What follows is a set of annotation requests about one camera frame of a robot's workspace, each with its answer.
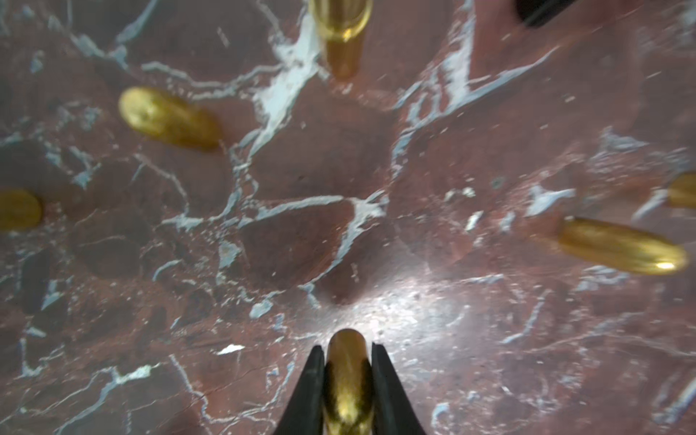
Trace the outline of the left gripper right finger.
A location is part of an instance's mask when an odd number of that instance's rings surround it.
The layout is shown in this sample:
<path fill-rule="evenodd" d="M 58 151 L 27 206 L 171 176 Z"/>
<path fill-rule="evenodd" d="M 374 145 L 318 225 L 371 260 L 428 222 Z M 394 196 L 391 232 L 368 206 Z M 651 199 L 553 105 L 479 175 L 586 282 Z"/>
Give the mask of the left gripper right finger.
<path fill-rule="evenodd" d="M 413 406 L 382 344 L 372 344 L 373 434 L 425 435 Z"/>

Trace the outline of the gold lipstick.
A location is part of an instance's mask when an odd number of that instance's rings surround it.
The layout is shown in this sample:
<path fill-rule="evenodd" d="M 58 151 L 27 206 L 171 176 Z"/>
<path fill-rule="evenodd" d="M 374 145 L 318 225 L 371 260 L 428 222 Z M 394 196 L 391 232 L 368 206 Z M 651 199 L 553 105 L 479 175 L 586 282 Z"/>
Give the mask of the gold lipstick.
<path fill-rule="evenodd" d="M 338 331 L 328 344 L 323 415 L 328 434 L 368 435 L 373 430 L 372 367 L 366 340 L 355 329 Z"/>
<path fill-rule="evenodd" d="M 40 200 L 26 190 L 1 190 L 1 230 L 19 231 L 38 226 L 43 217 Z"/>
<path fill-rule="evenodd" d="M 322 45 L 324 61 L 337 80 L 357 74 L 372 0 L 312 0 L 309 10 Z"/>
<path fill-rule="evenodd" d="M 671 208 L 696 209 L 696 173 L 687 171 L 679 174 L 667 190 L 667 204 Z"/>

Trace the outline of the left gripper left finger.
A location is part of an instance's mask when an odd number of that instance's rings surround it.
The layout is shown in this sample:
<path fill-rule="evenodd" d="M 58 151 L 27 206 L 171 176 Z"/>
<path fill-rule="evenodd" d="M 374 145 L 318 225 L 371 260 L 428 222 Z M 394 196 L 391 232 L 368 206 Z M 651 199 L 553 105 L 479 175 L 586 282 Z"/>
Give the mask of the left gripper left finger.
<path fill-rule="evenodd" d="M 324 350 L 315 345 L 273 435 L 322 435 Z"/>

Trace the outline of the black lipstick cap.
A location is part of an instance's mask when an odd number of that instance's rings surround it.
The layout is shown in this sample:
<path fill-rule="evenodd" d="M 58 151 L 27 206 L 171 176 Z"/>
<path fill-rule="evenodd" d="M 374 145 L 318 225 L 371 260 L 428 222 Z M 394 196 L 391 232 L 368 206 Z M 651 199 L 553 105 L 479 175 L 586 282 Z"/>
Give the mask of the black lipstick cap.
<path fill-rule="evenodd" d="M 575 0 L 516 0 L 515 8 L 522 24 L 540 28 L 567 9 Z"/>

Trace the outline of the gold lipstick cap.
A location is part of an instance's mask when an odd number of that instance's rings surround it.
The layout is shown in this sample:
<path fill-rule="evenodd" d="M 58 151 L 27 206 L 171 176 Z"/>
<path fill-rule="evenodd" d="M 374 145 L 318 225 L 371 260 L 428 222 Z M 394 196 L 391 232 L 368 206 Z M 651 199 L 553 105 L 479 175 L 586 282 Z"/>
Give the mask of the gold lipstick cap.
<path fill-rule="evenodd" d="M 132 130 L 157 141 L 212 150 L 224 138 L 219 122 L 209 111 L 152 87 L 135 86 L 123 91 L 118 109 Z"/>
<path fill-rule="evenodd" d="M 687 251 L 654 233 L 583 217 L 568 217 L 558 243 L 567 254 L 634 274 L 672 275 L 687 268 Z"/>

